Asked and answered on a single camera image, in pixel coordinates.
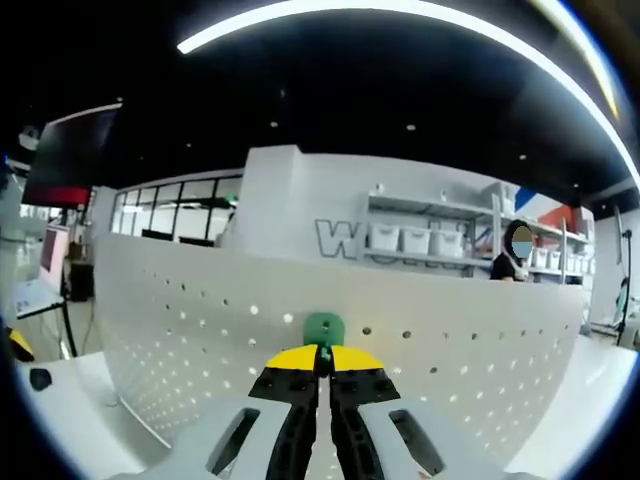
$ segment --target hole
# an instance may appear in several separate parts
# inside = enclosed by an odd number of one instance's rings
[[[409,412],[406,410],[395,411],[389,414],[389,418],[418,465],[431,476],[437,475],[444,469],[444,463],[438,451]]]
[[[217,450],[220,452],[217,457],[209,459],[207,464],[207,470],[211,471],[216,476],[219,476],[231,462],[240,453],[240,448],[247,439],[247,435],[256,423],[260,412],[250,408],[245,409],[242,412],[242,420],[236,427],[235,431],[228,437],[226,444],[222,449]]]

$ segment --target recessed ceiling light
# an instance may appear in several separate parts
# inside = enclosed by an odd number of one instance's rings
[[[309,12],[347,9],[395,11],[441,20],[491,38],[529,59],[560,83],[589,112],[609,137],[611,143],[613,143],[629,170],[635,186],[640,189],[640,173],[622,138],[620,138],[615,127],[598,108],[593,99],[589,97],[589,94],[573,78],[522,39],[478,17],[453,8],[418,0],[323,0],[322,2],[289,0],[256,8],[218,22],[181,42],[178,45],[178,50],[187,54],[212,40],[277,18]]]

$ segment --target yellow object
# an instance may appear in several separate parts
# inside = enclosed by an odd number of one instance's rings
[[[367,352],[358,350],[357,348],[332,345],[331,352],[333,354],[333,365],[336,372],[384,368],[384,365],[380,360]]]
[[[9,334],[9,338],[20,345],[24,350],[29,352],[31,356],[33,356],[33,350],[31,350],[31,347],[19,331],[12,329],[11,333]]]
[[[285,350],[269,360],[267,368],[313,371],[317,350],[317,345],[307,345],[300,348]]]

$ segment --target black ceiling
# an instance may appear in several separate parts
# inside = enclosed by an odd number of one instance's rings
[[[628,176],[557,82],[458,27],[389,12],[320,12],[254,26],[185,56],[176,45],[190,34],[272,2],[52,3],[23,7],[19,33],[3,42],[10,123],[0,146],[15,157],[28,160],[15,141],[24,124],[120,97],[105,177],[117,187],[241,167],[250,147],[289,143],[477,171],[572,204]],[[580,56],[527,2],[446,4],[534,45],[607,111]]]

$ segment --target white perforated panel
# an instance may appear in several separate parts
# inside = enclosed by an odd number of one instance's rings
[[[555,394],[582,308],[572,286],[295,263],[117,234],[98,245],[96,288],[114,383],[169,443],[209,398],[246,395],[322,311],[345,320],[346,344],[380,358],[402,396],[451,418],[503,465]],[[326,404],[309,479],[342,478]]]

